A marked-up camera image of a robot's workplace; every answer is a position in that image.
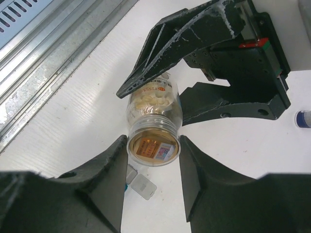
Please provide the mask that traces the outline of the weekly pill organizer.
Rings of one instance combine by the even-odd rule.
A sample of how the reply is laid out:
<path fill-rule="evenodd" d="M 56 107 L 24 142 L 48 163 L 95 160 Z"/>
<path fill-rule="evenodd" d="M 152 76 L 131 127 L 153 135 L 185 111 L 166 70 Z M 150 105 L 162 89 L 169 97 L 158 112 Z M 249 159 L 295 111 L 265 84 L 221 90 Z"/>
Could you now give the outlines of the weekly pill organizer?
<path fill-rule="evenodd" d="M 127 188 L 130 186 L 145 200 L 149 200 L 157 190 L 157 186 L 154 183 L 152 183 L 144 175 L 139 174 L 138 171 L 130 164 L 127 165 L 125 183 L 125 190 L 127 190 Z"/>

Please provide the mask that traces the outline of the clear bottle gold cap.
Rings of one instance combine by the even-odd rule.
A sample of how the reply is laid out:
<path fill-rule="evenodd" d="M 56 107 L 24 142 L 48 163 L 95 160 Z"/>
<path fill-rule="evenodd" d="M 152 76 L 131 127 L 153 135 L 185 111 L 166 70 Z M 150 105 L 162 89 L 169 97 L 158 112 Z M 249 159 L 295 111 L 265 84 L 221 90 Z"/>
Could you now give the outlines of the clear bottle gold cap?
<path fill-rule="evenodd" d="M 183 113 L 177 84 L 169 73 L 164 72 L 130 95 L 126 119 L 129 136 L 138 130 L 156 129 L 179 139 Z"/>

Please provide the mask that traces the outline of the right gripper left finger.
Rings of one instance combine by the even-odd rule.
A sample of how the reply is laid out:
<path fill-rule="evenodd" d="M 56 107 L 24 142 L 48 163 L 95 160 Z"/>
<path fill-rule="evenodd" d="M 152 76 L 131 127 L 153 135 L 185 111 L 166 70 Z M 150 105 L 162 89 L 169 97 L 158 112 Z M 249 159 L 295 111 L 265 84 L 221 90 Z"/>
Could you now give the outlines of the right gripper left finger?
<path fill-rule="evenodd" d="M 3 233 L 118 233 L 128 165 L 127 137 L 58 178 L 0 174 Z"/>

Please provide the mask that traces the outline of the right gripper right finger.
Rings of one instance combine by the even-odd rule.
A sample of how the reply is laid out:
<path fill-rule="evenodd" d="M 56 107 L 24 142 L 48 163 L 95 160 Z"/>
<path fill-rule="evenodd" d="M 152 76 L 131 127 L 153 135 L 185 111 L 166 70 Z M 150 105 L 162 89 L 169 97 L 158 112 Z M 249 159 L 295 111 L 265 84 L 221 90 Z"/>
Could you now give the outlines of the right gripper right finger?
<path fill-rule="evenodd" d="M 308 233 L 309 174 L 242 175 L 181 136 L 186 220 L 193 233 Z"/>

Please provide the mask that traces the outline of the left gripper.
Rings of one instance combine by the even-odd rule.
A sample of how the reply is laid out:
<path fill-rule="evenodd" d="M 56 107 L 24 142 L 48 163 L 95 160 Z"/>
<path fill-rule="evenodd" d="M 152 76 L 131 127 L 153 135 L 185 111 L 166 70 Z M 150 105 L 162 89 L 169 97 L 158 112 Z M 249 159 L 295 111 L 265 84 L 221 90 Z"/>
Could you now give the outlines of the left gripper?
<path fill-rule="evenodd" d="M 184 126 L 222 118 L 277 120 L 290 107 L 290 66 L 269 14 L 250 0 L 211 0 L 162 18 L 116 95 L 126 97 L 184 57 L 208 80 L 180 95 Z"/>

